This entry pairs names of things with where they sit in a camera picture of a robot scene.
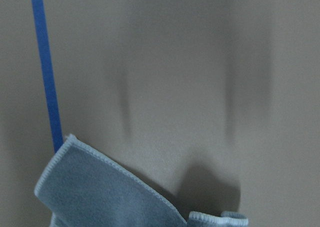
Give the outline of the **blue-grey microfibre towel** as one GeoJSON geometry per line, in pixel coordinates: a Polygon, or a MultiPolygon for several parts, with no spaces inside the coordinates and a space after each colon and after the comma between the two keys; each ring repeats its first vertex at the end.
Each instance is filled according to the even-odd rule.
{"type": "Polygon", "coordinates": [[[41,174],[35,196],[52,227],[246,227],[248,218],[192,211],[188,219],[161,194],[70,134],[41,174]]]}

